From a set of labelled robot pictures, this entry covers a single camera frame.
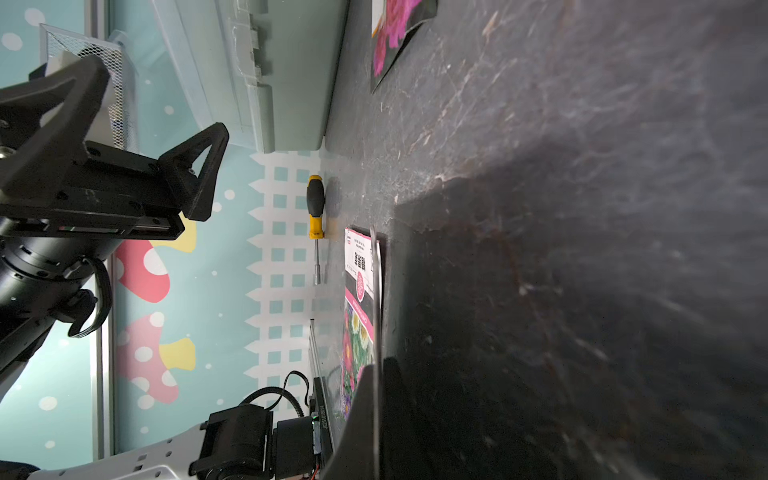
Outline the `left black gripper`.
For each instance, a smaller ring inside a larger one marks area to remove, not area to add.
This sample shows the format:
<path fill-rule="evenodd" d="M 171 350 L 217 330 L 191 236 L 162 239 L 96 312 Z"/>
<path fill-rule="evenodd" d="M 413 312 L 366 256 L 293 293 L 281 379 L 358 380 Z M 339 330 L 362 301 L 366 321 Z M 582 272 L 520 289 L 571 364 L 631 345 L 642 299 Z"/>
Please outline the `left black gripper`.
<path fill-rule="evenodd" d="M 84 144 L 108 79 L 88 57 L 1 90 L 4 274 L 74 281 L 123 241 L 173 241 L 184 216 L 210 218 L 227 127 L 214 123 L 157 160 Z"/>

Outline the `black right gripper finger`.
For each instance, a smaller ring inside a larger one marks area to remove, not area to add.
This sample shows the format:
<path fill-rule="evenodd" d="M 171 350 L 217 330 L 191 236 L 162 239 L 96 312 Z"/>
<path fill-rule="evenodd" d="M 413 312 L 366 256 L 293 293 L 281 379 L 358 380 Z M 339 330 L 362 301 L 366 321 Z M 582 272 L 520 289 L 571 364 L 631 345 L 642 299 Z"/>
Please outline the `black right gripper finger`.
<path fill-rule="evenodd" d="M 363 369 L 346 426 L 322 479 L 430 479 L 424 422 L 397 360 Z"/>

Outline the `pink aster flower seed packet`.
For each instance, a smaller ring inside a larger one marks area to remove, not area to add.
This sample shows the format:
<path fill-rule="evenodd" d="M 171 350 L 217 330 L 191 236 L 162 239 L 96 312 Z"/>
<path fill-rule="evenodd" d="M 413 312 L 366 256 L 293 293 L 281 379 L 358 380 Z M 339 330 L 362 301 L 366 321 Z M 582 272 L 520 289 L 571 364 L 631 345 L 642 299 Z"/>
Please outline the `pink aster flower seed packet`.
<path fill-rule="evenodd" d="M 346 228 L 344 235 L 344 309 L 341 359 L 341 408 L 350 416 L 356 390 L 365 367 L 375 361 L 376 328 L 374 314 L 381 306 L 379 241 L 369 234 Z"/>

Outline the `green white seed packet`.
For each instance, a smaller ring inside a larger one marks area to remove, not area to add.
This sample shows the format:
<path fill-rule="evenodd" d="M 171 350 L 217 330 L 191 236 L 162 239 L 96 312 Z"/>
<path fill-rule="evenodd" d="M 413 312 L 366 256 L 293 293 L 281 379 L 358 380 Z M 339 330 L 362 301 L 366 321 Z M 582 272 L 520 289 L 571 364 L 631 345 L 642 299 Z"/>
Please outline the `green white seed packet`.
<path fill-rule="evenodd" d="M 370 90 L 374 92 L 393 66 L 409 35 L 437 14 L 437 0 L 371 2 Z"/>

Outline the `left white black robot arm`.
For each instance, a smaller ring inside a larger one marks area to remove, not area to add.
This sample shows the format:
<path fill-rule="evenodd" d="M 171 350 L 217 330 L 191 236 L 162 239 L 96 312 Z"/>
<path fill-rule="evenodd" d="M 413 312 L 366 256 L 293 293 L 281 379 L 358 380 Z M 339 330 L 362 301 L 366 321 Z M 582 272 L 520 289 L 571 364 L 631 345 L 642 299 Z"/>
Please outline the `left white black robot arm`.
<path fill-rule="evenodd" d="M 110 73 L 96 56 L 39 69 L 1 92 L 1 377 L 10 379 L 56 322 L 72 338 L 97 332 L 113 309 L 106 259 L 126 240 L 174 240 L 206 221 L 229 141 L 216 123 L 151 159 L 89 139 L 106 109 Z M 248 395 L 189 430 L 73 468 L 3 462 L 5 479 L 315 479 L 319 409 L 295 417 Z"/>

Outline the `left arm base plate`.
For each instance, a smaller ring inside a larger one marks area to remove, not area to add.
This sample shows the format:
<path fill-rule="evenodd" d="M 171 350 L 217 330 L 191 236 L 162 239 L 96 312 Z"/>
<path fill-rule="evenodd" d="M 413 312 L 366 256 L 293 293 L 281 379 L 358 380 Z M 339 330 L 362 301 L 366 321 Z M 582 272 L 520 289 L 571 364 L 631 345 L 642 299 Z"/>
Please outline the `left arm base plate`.
<path fill-rule="evenodd" d="M 318 477 L 325 470 L 334 453 L 333 431 L 329 420 L 329 402 L 326 377 L 321 372 L 315 319 L 309 321 L 309 344 L 312 371 L 311 412 L 313 418 L 314 450 L 318 460 Z"/>

